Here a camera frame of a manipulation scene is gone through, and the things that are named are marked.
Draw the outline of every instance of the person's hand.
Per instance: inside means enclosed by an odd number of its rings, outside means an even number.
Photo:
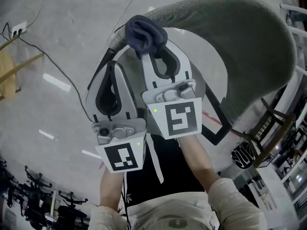
[[[100,204],[117,211],[123,187],[124,173],[111,173],[107,168],[100,183]]]
[[[215,173],[211,159],[195,135],[178,138],[188,166],[206,192],[220,177]]]

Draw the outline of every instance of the sleeve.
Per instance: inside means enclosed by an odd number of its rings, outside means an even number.
[[[208,201],[225,230],[266,230],[264,213],[236,189],[231,179],[222,178],[212,184]]]
[[[88,230],[125,230],[127,221],[115,210],[99,206],[92,208]]]

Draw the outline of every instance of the person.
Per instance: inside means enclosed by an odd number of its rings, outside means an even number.
[[[151,137],[164,182],[157,178],[146,145],[143,169],[127,172],[130,229],[213,230],[212,208],[224,230],[267,229],[263,212],[238,192],[231,179],[215,173],[196,136],[169,140]],[[100,204],[92,209],[89,230],[126,229],[127,221],[117,212],[123,180],[124,173],[110,173],[106,168]]]

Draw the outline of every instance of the dark blue cloth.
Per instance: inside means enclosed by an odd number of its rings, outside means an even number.
[[[133,16],[125,26],[128,45],[136,51],[137,57],[152,53],[159,58],[159,52],[167,42],[166,31],[142,15]]]

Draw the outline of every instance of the person's arm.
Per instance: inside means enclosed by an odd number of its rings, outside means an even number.
[[[124,173],[111,173],[107,168],[100,183],[99,207],[92,209],[89,230],[125,230],[127,221],[117,212]]]
[[[236,189],[231,179],[215,174],[211,159],[196,136],[178,138],[195,177],[208,193],[208,201],[225,230],[266,230],[263,212]]]
[[[192,170],[206,192],[220,177],[214,172],[211,159],[195,135],[178,138],[181,150]]]
[[[107,168],[100,183],[100,204],[117,211],[123,187],[124,173],[111,173]]]

